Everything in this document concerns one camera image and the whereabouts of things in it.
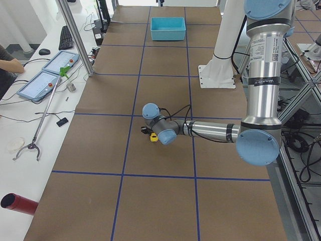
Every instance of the yellow object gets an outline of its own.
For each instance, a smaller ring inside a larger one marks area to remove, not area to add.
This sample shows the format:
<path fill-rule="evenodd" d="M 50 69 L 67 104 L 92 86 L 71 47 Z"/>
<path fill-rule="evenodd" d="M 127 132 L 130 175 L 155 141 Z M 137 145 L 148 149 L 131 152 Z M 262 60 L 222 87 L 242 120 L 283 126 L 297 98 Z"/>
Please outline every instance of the yellow object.
<path fill-rule="evenodd" d="M 157 137 L 156 133 L 154 133 L 154 132 L 151 133 L 149 137 L 150 137 L 150 141 L 151 142 L 157 142 L 158 141 L 158 137 Z"/>

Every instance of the metal pole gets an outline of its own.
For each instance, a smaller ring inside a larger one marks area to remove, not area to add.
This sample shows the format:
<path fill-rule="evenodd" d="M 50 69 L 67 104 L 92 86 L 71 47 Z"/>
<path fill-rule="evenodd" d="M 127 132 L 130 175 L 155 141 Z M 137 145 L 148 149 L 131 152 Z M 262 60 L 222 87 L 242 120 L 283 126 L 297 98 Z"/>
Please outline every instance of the metal pole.
<path fill-rule="evenodd" d="M 32 139 L 32 143 L 34 143 L 34 142 L 37 140 L 37 137 L 38 137 L 39 131 L 40 131 L 40 129 L 41 129 L 42 123 L 43 123 L 44 120 L 45 120 L 45 117 L 46 117 L 47 112 L 48 112 L 48 110 L 49 110 L 51 101 L 52 101 L 52 99 L 54 98 L 54 95 L 55 95 L 55 93 L 56 93 L 56 89 L 57 89 L 58 84 L 60 83 L 60 81 L 61 81 L 61 76 L 58 77 L 57 82 L 56 82 L 56 84 L 55 84 L 55 86 L 54 86 L 54 88 L 53 88 L 53 90 L 52 90 L 52 93 L 51 93 L 51 95 L 50 95 L 50 98 L 49 98 L 49 101 L 48 101 L 48 103 L 47 103 L 46 109 L 45 109 L 45 111 L 44 111 L 44 113 L 43 113 L 43 115 L 42 115 L 42 117 L 41 117 L 40 123 L 39 123 L 39 125 L 38 125 L 37 130 L 36 130 L 35 136 L 34 136 L 34 138 Z"/>
<path fill-rule="evenodd" d="M 81 40 L 80 34 L 77 29 L 77 25 L 76 25 L 75 20 L 72 16 L 72 13 L 70 11 L 68 3 L 66 0 L 57 0 L 57 4 L 61 10 L 62 16 L 65 19 L 66 25 L 68 26 L 71 36 L 72 36 L 73 40 L 75 41 L 78 53 L 79 53 L 80 58 L 86 68 L 88 76 L 92 76 L 94 73 L 94 70 L 91 66 L 89 59 L 88 59 L 88 55 L 87 55 L 84 43 Z"/>

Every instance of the small black object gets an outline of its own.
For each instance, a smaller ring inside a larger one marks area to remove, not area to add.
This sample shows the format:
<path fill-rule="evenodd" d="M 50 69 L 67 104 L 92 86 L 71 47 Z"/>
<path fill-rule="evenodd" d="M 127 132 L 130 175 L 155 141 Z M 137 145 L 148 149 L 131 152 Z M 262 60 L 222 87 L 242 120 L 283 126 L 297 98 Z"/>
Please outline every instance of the small black object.
<path fill-rule="evenodd" d="M 48 55 L 50 54 L 50 50 L 49 49 L 41 49 L 39 50 L 39 55 Z"/>
<path fill-rule="evenodd" d="M 298 134 L 286 136 L 286 144 L 298 153 L 304 153 L 309 150 L 309 145 L 306 140 Z"/>
<path fill-rule="evenodd" d="M 140 131 L 145 135 L 151 135 L 153 133 L 153 131 L 148 127 L 141 127 Z"/>
<path fill-rule="evenodd" d="M 65 25 L 61 29 L 60 33 L 60 42 L 59 42 L 59 50 L 62 49 L 70 49 L 74 47 L 74 41 L 72 40 L 71 33 L 68 27 Z"/>
<path fill-rule="evenodd" d="M 61 127 L 61 126 L 63 126 L 65 123 L 67 123 L 68 122 L 68 120 L 67 120 L 67 118 L 62 118 L 60 121 L 58 121 L 57 122 L 57 125 L 59 126 L 59 127 Z"/>

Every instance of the desk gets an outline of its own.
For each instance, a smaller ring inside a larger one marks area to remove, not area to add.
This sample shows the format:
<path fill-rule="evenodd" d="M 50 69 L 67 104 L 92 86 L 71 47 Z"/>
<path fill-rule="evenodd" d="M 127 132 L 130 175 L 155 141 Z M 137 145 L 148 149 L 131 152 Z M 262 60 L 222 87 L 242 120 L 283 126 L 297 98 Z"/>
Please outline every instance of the desk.
<path fill-rule="evenodd" d="M 88 13 L 74 15 L 74 19 L 79 28 L 84 24 L 88 15 Z M 39 47 L 39 49 L 50 49 L 51 54 L 40 56 L 38 51 L 36 51 L 31 60 L 37 58 L 52 58 L 58 52 L 59 36 L 61 27 L 63 25 L 65 25 L 65 22 L 63 19 L 60 19 Z M 92 47 L 96 46 L 93 34 L 91 31 L 86 32 L 84 30 L 81 30 L 80 34 L 85 48 L 89 52 Z M 76 47 L 70 51 L 77 52 Z M 46 62 L 32 62 L 26 65 L 25 73 L 21 74 L 18 79 L 30 80 L 33 76 L 41 71 L 41 68 L 45 65 L 45 63 Z M 82 62 L 79 60 L 77 64 L 68 72 L 68 75 L 74 72 L 81 64 Z M 86 85 L 86 82 L 83 79 L 85 74 L 85 69 L 80 68 L 78 77 L 73 80 L 73 83 L 77 88 L 74 93 L 70 93 L 68 90 L 65 90 L 64 92 L 55 94 L 49 112 L 71 111 L 75 109 Z M 13 93 L 21 88 L 22 85 L 20 83 L 23 82 L 14 84 L 4 98 L 9 98 Z M 60 86 L 57 91 L 65 89 L 66 83 Z M 43 112 L 48 99 L 49 98 L 46 98 L 41 104 L 38 105 L 31 103 L 31 101 L 1 105 L 0 114 L 23 120 L 41 117 L 41 115 L 35 115 L 34 113 Z M 21 100 L 24 99 L 15 95 L 8 101 L 1 101 L 0 104 Z M 54 115 L 50 115 L 45 118 L 36 142 L 41 149 L 39 163 L 36 161 L 37 153 L 35 150 L 23 151 L 21 156 L 14 162 L 12 158 L 16 155 L 16 153 L 9 153 L 6 149 L 8 142 L 16 137 L 24 138 L 25 144 L 29 144 L 32 141 L 39 121 L 34 121 L 31 123 L 18 123 L 3 117 L 0 118 L 0 197 L 13 192 L 35 201 L 40 200 L 73 115 L 73 113 L 59 114 L 60 118 L 66 117 L 69 120 L 69 123 L 63 125 L 62 127 L 58 127 L 56 125 L 58 119 Z M 6 210 L 3 208 L 0 208 L 0 217 L 1 239 L 10 241 L 23 240 L 33 218 L 30 215 Z"/>

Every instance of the black tape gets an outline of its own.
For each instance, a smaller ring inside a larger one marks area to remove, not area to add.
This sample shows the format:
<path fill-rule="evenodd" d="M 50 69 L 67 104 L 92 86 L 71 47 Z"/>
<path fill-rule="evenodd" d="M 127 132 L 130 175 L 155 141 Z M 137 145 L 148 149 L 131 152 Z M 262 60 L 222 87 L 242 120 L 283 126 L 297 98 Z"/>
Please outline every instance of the black tape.
<path fill-rule="evenodd" d="M 187 126 L 187 131 L 190 137 L 194 137 L 193 136 L 193 132 L 192 132 L 192 128 L 193 128 L 193 124 L 195 123 L 195 120 L 190 121 L 189 125 Z"/>
<path fill-rule="evenodd" d="M 265 20 L 261 20 L 261 21 L 256 21 L 256 22 L 248 25 L 246 27 L 246 31 L 249 31 L 250 29 L 253 29 L 255 27 L 267 25 L 267 24 L 287 24 L 287 25 L 291 26 L 291 20 L 290 19 L 265 19 Z"/>
<path fill-rule="evenodd" d="M 249 78 L 249 85 L 261 86 L 261 85 L 279 85 L 281 78 L 275 77 L 264 77 L 264 78 Z"/>
<path fill-rule="evenodd" d="M 269 125 L 249 124 L 249 123 L 241 122 L 241 126 L 249 129 L 278 130 L 278 129 L 281 129 L 282 125 L 269 126 Z"/>
<path fill-rule="evenodd" d="M 232 140 L 233 126 L 234 126 L 234 124 L 227 124 L 227 126 L 226 126 L 226 141 L 227 142 L 233 142 L 233 140 Z"/>

